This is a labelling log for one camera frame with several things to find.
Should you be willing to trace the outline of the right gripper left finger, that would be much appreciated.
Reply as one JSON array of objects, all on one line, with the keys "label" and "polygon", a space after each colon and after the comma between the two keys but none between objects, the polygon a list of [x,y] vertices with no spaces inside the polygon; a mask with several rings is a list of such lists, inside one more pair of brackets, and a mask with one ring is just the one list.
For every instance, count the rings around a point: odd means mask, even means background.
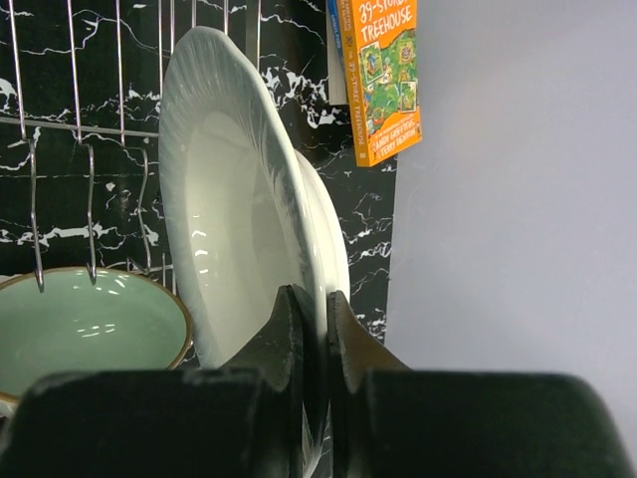
[{"label": "right gripper left finger", "polygon": [[223,366],[38,380],[1,435],[5,477],[299,477],[303,313],[283,286]]}]

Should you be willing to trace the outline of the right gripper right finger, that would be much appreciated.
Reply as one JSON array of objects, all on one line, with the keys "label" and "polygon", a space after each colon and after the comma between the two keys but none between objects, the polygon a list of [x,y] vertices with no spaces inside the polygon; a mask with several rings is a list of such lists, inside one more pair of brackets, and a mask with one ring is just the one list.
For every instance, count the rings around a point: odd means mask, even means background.
[{"label": "right gripper right finger", "polygon": [[631,477],[601,396],[568,374],[408,367],[327,299],[337,477]]}]

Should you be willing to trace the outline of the pale green ceramic bowl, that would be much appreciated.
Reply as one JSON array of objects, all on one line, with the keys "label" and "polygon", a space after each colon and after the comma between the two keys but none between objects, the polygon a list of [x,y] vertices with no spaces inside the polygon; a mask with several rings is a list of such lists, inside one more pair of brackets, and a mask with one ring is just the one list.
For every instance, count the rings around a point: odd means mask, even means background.
[{"label": "pale green ceramic bowl", "polygon": [[187,308],[142,275],[62,267],[1,284],[1,412],[59,372],[173,369],[192,342]]}]

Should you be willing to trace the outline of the white paper plate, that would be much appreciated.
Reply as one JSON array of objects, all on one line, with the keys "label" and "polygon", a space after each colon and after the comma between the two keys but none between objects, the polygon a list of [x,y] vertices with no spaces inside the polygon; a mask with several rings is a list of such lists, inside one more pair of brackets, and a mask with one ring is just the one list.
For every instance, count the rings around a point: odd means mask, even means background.
[{"label": "white paper plate", "polygon": [[317,469],[327,422],[327,297],[350,290],[332,200],[292,145],[259,72],[222,31],[177,43],[163,82],[159,173],[169,249],[200,364],[230,360],[291,285],[312,352],[303,473]]}]

